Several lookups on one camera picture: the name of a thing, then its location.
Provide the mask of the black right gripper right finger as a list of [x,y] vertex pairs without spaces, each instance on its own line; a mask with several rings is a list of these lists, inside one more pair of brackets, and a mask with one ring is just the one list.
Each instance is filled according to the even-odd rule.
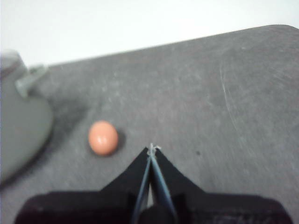
[[184,176],[158,149],[152,150],[168,203],[180,224],[291,224],[274,199],[257,195],[206,192]]

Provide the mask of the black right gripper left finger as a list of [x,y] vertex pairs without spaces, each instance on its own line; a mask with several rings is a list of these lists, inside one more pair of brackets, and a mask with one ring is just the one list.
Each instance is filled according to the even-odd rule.
[[54,191],[29,198],[17,224],[128,224],[148,163],[143,149],[132,163],[101,190]]

